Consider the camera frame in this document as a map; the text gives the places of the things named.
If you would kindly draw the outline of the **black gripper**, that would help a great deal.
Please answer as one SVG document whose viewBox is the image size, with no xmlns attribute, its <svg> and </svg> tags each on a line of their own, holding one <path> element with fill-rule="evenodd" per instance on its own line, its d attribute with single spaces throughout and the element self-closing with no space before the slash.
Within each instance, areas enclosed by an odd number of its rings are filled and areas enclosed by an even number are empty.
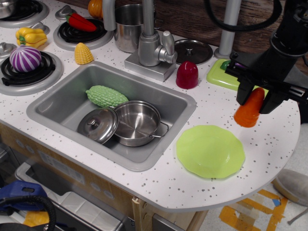
<svg viewBox="0 0 308 231">
<path fill-rule="evenodd" d="M 284 100 L 308 102 L 308 76 L 297 66 L 298 57 L 284 54 L 270 47 L 263 53 L 232 52 L 226 73 L 238 78 L 237 102 L 244 105 L 255 86 L 268 93 L 259 110 L 269 114 Z M 244 68 L 236 67 L 239 63 Z"/>
</svg>

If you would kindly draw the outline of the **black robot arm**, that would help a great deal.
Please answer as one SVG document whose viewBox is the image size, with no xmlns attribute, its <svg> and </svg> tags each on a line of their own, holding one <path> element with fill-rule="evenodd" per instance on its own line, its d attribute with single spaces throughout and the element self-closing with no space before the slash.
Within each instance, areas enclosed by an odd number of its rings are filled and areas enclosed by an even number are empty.
<svg viewBox="0 0 308 231">
<path fill-rule="evenodd" d="M 268 90 L 259 110 L 269 114 L 284 100 L 308 101 L 308 77 L 296 62 L 308 52 L 308 2 L 288 0 L 282 21 L 263 53 L 233 52 L 226 73 L 239 81 L 237 102 L 244 105 L 255 86 Z"/>
</svg>

